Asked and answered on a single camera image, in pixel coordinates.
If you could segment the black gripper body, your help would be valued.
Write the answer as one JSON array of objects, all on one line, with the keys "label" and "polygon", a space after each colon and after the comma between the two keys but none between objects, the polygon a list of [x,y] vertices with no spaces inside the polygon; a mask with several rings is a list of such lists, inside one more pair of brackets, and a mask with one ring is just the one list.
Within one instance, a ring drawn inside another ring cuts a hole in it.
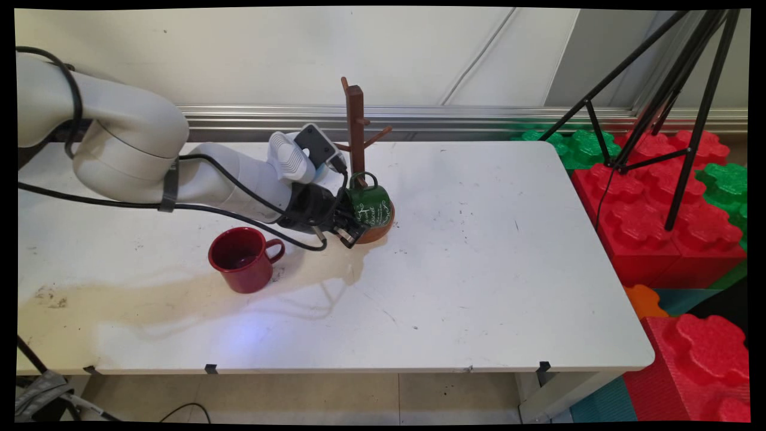
[{"label": "black gripper body", "polygon": [[293,183],[291,192],[285,214],[277,220],[278,226],[312,233],[314,229],[307,224],[312,221],[318,223],[318,228],[323,232],[348,231],[348,217],[345,215],[343,202],[336,202],[337,198],[345,199],[344,187],[333,193],[315,183]]}]

